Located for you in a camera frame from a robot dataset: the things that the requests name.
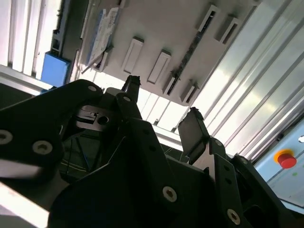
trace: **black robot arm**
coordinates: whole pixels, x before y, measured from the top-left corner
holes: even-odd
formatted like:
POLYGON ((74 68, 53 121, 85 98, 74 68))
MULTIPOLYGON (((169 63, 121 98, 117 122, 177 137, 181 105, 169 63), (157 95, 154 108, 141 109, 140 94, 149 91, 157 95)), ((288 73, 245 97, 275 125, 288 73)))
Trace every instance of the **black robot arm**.
POLYGON ((294 218, 241 156, 229 158, 198 109, 179 125, 189 163, 166 157, 137 108, 140 80, 105 93, 78 80, 0 110, 0 177, 49 211, 48 227, 287 228, 294 218), (103 132, 103 166, 68 185, 62 142, 103 132))

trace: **black plastic part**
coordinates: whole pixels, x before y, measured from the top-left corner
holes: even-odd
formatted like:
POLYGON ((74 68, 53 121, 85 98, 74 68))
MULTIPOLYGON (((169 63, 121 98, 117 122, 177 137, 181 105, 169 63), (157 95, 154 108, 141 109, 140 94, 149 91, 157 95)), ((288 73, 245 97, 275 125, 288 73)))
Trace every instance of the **black plastic part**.
POLYGON ((1 129, 9 131, 13 139, 0 145, 0 177, 33 181, 52 178, 63 157, 62 135, 68 121, 82 105, 102 94, 92 82, 78 80, 2 109, 1 129), (49 142, 51 152, 46 155, 34 152, 33 145, 37 141, 49 142))
POLYGON ((183 142, 183 156, 189 157, 189 164, 193 164, 205 151, 210 138, 199 110, 192 107, 178 129, 183 142))

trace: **cable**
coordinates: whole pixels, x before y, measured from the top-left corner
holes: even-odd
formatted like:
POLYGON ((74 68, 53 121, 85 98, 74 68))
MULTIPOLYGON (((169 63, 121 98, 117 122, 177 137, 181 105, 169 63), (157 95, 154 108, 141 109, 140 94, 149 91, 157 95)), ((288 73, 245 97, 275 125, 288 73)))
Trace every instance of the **cable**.
POLYGON ((78 148, 80 150, 79 154, 80 154, 80 158, 81 158, 82 164, 85 167, 85 170, 89 171, 90 170, 89 162, 87 161, 86 155, 85 155, 85 153, 84 153, 84 151, 82 149, 82 146, 80 144, 79 138, 76 138, 76 143, 77 143, 77 146, 78 146, 78 148))
MULTIPOLYGON (((68 163, 68 161, 67 160, 65 160, 65 159, 62 159, 62 161, 64 161, 66 164, 68 163)), ((80 168, 80 169, 85 169, 84 167, 82 167, 82 166, 80 166, 80 165, 76 165, 76 164, 73 164, 73 163, 70 163, 70 166, 72 167, 72 166, 74 166, 74 167, 77 167, 77 168, 80 168)))
POLYGON ((74 169, 74 170, 79 170, 79 171, 81 171, 81 172, 86 172, 85 169, 79 169, 79 168, 73 167, 73 166, 71 166, 71 165, 65 164, 65 163, 63 163, 63 162, 62 162, 61 164, 66 165, 66 166, 68 166, 69 168, 72 168, 72 169, 74 169))
POLYGON ((181 158, 182 158, 182 152, 180 152, 180 155, 181 155, 181 156, 180 156, 180 161, 181 161, 181 158))
POLYGON ((69 155, 68 160, 67 160, 66 174, 67 174, 67 171, 68 171, 68 167, 70 166, 70 161, 71 161, 71 156, 72 156, 72 149, 73 149, 73 139, 71 139, 70 155, 69 155))
POLYGON ((172 148, 169 148, 166 150, 165 154, 168 154, 169 152, 171 152, 173 149, 172 148))

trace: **hole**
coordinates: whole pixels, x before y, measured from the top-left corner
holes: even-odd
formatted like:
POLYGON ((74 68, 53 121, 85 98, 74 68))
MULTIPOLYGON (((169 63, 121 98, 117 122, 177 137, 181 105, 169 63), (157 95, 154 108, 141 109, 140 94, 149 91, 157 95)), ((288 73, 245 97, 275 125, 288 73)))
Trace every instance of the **hole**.
POLYGON ((95 92, 97 90, 94 86, 91 86, 91 85, 88 88, 89 88, 89 90, 91 90, 93 92, 95 92))
POLYGON ((41 144, 37 148, 38 150, 45 150, 45 151, 48 149, 48 147, 45 144, 41 144))
POLYGON ((146 134, 146 135, 149 135, 149 134, 150 134, 149 131, 146 130, 146 129, 143 130, 143 133, 146 134))
POLYGON ((167 193, 167 195, 170 197, 170 198, 172 198, 173 197, 173 192, 171 191, 171 190, 167 190, 166 191, 166 193, 167 193))
POLYGON ((128 98, 127 96, 124 96, 123 98, 124 98, 124 100, 126 100, 126 101, 131 101, 131 99, 128 98))
POLYGON ((6 139, 6 135, 5 134, 0 134, 0 140, 5 140, 6 139))
POLYGON ((100 117, 97 122, 100 124, 100 125, 105 125, 107 122, 109 122, 109 118, 106 117, 106 116, 102 116, 100 117))
POLYGON ((226 181, 228 184, 231 184, 231 183, 232 183, 231 180, 228 179, 228 178, 225 178, 225 181, 226 181))
POLYGON ((53 39, 53 48, 59 50, 60 42, 57 39, 53 39))
POLYGON ((237 217, 236 217, 236 215, 235 214, 231 214, 231 217, 234 219, 234 220, 237 220, 237 217))
POLYGON ((154 146, 149 146, 150 151, 156 151, 156 148, 154 146))

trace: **slot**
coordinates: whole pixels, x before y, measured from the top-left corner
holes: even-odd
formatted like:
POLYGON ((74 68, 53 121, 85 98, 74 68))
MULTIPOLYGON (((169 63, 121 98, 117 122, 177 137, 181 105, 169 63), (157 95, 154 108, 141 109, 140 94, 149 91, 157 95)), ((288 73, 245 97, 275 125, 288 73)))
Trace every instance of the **slot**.
POLYGON ((227 36, 225 37, 223 44, 227 44, 229 38, 231 37, 232 33, 234 32, 234 30, 237 28, 237 24, 233 24, 233 26, 231 27, 230 31, 228 32, 227 36))
POLYGON ((228 16, 218 31, 216 36, 216 40, 222 44, 227 44, 233 37, 237 27, 239 24, 239 20, 233 16, 228 16))

